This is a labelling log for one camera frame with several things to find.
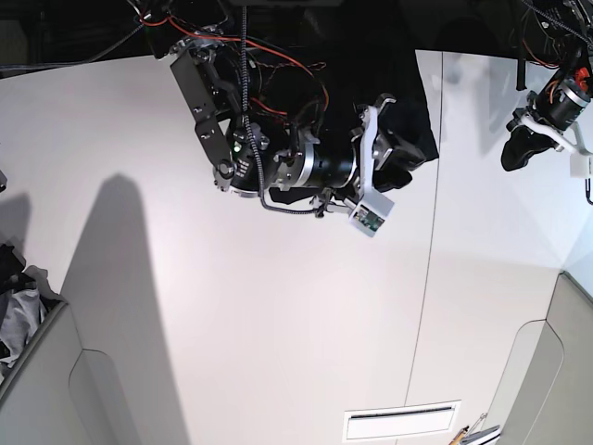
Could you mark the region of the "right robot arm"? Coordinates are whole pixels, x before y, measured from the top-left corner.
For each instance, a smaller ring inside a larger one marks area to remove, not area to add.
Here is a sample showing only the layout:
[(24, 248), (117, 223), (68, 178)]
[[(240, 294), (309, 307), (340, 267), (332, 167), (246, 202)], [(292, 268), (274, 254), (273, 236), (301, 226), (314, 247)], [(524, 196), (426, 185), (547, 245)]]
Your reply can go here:
[(438, 150), (396, 1), (135, 1), (223, 192), (365, 209)]

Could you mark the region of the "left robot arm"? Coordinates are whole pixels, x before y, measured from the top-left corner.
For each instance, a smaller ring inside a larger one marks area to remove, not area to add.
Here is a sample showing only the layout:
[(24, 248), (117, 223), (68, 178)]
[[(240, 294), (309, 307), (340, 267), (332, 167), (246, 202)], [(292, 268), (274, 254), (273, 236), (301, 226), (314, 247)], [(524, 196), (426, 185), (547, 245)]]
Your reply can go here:
[[(592, 3), (511, 1), (510, 10), (518, 51), (516, 90), (527, 89), (529, 62), (553, 73), (540, 91), (528, 91), (525, 105), (512, 112), (501, 166), (507, 172), (517, 171), (533, 156), (553, 149), (572, 156), (573, 176), (588, 178), (592, 152), (583, 142), (577, 120), (592, 104)], [(550, 42), (553, 59), (544, 59), (527, 43), (524, 23), (530, 17)]]

